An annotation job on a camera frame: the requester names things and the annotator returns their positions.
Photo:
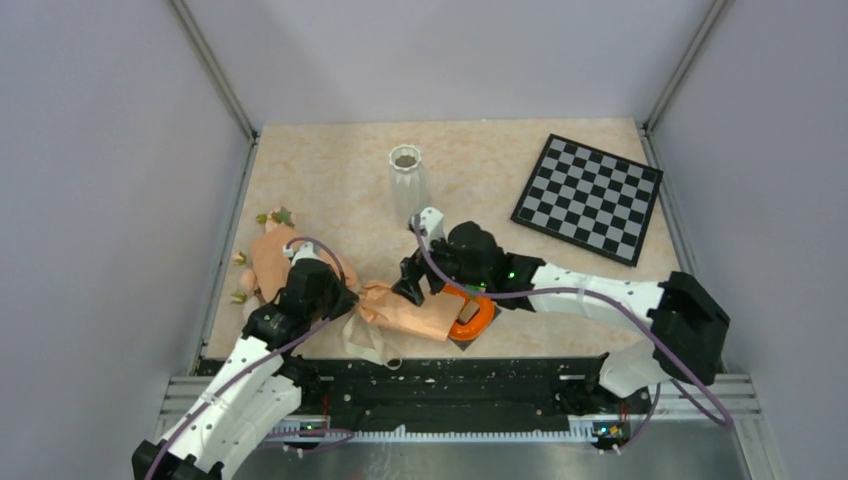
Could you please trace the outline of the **orange paper flower bouquet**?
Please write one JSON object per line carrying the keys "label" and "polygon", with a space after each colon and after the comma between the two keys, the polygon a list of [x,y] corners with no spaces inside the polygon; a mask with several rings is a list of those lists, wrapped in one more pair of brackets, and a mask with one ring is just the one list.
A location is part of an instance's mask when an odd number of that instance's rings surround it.
{"label": "orange paper flower bouquet", "polygon": [[[239,291],[248,296],[260,294],[266,302],[287,283],[291,262],[285,248],[304,243],[300,232],[292,226],[271,217],[267,223],[265,233],[250,244],[247,252],[239,250],[233,255],[236,263],[246,267],[239,279]],[[357,312],[371,325],[445,341],[464,309],[464,299],[447,292],[427,294],[423,304],[416,306],[393,293],[385,282],[361,284],[356,271],[344,258],[336,265],[324,249],[319,250],[319,258],[334,272],[344,272],[346,286],[356,290],[360,297]]]}

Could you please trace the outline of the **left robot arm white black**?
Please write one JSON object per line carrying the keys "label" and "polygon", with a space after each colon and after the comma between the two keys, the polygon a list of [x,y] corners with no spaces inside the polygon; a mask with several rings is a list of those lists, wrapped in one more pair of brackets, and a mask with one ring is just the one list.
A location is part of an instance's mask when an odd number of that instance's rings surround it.
{"label": "left robot arm white black", "polygon": [[285,285],[253,310],[230,356],[186,414],[131,459],[137,479],[230,479],[270,430],[319,404],[317,372],[292,351],[358,296],[316,258],[295,260]]}

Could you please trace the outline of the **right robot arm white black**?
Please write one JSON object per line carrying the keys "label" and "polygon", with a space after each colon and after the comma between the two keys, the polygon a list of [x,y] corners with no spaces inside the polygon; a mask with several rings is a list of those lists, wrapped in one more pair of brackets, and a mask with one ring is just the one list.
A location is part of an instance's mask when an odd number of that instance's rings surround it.
{"label": "right robot arm white black", "polygon": [[673,271],[661,281],[610,279],[508,252],[492,234],[467,221],[450,232],[438,212],[413,216],[418,244],[400,263],[394,293],[416,306],[448,287],[507,310],[573,314],[631,329],[643,338],[600,357],[586,385],[589,404],[612,412],[626,397],[654,383],[714,383],[730,319],[692,275]]}

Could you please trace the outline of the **white ribbed vase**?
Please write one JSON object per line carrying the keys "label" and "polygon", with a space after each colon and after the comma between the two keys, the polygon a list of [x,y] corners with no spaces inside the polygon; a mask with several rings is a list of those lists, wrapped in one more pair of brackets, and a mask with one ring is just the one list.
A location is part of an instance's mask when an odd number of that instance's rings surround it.
{"label": "white ribbed vase", "polygon": [[431,204],[421,151],[414,145],[396,146],[389,153],[389,185],[396,217],[403,228]]}

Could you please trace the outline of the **tan wooden block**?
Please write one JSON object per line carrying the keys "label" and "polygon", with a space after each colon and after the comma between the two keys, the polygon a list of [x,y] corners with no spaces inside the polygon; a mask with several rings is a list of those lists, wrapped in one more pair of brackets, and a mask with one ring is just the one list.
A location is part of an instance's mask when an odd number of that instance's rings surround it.
{"label": "tan wooden block", "polygon": [[479,311],[479,304],[473,300],[469,300],[460,311],[457,322],[460,324],[468,324],[473,320],[477,312]]}

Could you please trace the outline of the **black grey checkerboard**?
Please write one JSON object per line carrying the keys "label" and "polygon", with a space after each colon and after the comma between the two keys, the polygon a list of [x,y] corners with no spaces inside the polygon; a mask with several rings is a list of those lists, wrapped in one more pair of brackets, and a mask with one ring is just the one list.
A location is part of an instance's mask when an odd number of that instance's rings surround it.
{"label": "black grey checkerboard", "polygon": [[663,177],[649,165],[551,134],[511,220],[635,267]]}

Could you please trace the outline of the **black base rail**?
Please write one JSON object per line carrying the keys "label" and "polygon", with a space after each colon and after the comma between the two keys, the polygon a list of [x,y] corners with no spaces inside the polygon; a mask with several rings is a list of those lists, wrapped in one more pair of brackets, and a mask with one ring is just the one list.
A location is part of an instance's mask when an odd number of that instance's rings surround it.
{"label": "black base rail", "polygon": [[364,360],[310,359],[300,416],[332,427],[411,433],[564,432],[592,415],[648,412],[648,389],[620,399],[584,380],[594,359],[408,359],[397,370]]}

